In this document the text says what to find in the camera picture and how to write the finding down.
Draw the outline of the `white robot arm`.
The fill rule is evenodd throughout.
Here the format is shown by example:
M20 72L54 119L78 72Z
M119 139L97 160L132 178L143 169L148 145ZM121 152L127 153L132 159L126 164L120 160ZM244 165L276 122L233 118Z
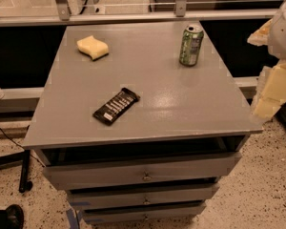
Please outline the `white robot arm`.
M278 59L275 66L264 67L260 73L252 103L253 115L268 121L286 103L286 0L247 42L267 46L268 53Z

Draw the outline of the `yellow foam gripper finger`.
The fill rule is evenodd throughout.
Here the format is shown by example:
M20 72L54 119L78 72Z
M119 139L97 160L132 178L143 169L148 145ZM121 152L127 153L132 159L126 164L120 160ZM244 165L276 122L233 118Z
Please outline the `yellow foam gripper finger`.
M252 113L270 120L286 103L286 60L270 68L264 66L257 80Z
M272 19L264 23L258 30L251 33L247 39L249 44L254 46L267 46L268 45L268 35L272 24Z

